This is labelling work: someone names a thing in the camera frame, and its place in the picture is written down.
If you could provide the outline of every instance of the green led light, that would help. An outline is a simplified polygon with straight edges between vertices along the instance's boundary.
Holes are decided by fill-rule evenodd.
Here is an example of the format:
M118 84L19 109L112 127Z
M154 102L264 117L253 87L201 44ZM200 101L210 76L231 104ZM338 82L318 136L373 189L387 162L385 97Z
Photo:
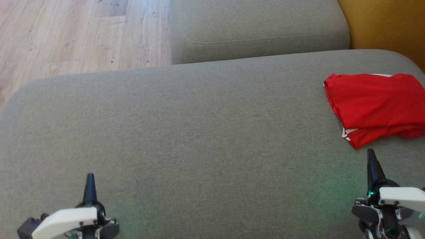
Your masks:
M394 227L390 227L387 229L387 233L390 235L397 235L398 234L398 230L395 229Z

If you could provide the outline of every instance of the gray fabric upholstery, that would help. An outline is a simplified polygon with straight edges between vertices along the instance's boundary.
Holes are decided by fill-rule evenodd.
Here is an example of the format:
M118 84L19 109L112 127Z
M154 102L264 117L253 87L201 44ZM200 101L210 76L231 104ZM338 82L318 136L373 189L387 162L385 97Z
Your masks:
M173 64L349 48L337 0L175 0Z
M366 149L341 137L332 73L425 75L347 50L39 80L0 116L0 238L80 202L88 172L120 239L358 239ZM425 138L381 139L386 175L425 186Z

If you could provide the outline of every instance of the seam stitching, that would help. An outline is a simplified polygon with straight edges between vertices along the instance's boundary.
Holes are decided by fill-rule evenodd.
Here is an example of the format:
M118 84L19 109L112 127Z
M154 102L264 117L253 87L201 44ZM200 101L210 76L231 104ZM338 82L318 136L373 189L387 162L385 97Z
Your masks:
M252 39L239 39L239 40L228 40L228 41L218 41L218 42L195 42L189 40L187 36L183 33L180 28L180 24L178 24L178 31L183 36L185 42L192 45L200 45L200 46L220 46L220 45L232 45L232 44L240 44L240 43L248 43L248 42L267 42L271 40L281 40L286 38L297 38L297 37L324 37L324 36L333 36L340 34L344 31L337 31L331 34L320 34L320 35L300 35L300 36L281 36L281 37L261 37L261 38L252 38Z

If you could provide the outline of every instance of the yellow wall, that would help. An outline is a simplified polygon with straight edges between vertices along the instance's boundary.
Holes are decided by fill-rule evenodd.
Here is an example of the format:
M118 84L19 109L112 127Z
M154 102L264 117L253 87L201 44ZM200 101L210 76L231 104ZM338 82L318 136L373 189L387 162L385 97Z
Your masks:
M425 72L425 0L338 0L351 48L376 48L409 57Z

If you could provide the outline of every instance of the white plastic part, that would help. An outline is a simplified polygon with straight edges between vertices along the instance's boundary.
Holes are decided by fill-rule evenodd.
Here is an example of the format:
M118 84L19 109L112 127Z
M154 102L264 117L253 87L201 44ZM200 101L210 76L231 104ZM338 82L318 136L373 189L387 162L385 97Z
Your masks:
M398 201L399 206L425 213L425 192L419 188L380 188L379 194L385 204Z
M32 238L50 239L79 228L80 222L83 225L93 225L93 220L97 220L97 209L94 207L62 209L46 217L32 233Z
M410 239L423 239L421 233L418 229L406 226L407 233L409 234Z

